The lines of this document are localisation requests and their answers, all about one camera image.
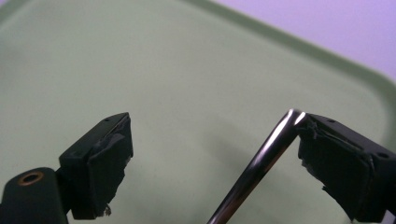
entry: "green tray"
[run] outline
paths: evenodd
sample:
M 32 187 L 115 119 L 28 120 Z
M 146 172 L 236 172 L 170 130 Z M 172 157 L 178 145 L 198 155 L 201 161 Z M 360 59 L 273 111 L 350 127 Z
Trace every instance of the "green tray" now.
M 58 168 L 128 111 L 134 158 L 94 223 L 206 223 L 289 108 L 395 150 L 395 95 L 380 74 L 210 2 L 13 0 L 0 9 L 0 186 Z M 349 223 L 297 149 L 230 223 Z

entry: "black component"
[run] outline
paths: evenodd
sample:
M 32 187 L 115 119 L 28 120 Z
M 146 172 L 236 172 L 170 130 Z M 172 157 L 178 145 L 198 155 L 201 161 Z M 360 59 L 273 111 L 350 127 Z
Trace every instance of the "black component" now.
M 103 119 L 59 158 L 57 173 L 74 195 L 69 203 L 75 219 L 102 216 L 116 195 L 133 156 L 130 125 L 127 113 Z
M 0 223 L 67 223 L 109 215 L 108 204 L 133 156 L 128 113 L 100 121 L 60 157 L 61 168 L 37 168 L 12 178 L 0 204 Z
M 298 129 L 303 166 L 351 220 L 380 222 L 392 203 L 396 155 L 333 119 L 308 117 Z
M 333 119 L 292 109 L 207 223 L 227 223 L 296 136 L 303 166 L 351 220 L 380 222 L 386 210 L 396 216 L 396 155 Z
M 50 168 L 36 168 L 9 180 L 1 210 L 1 224 L 67 223 L 56 174 Z

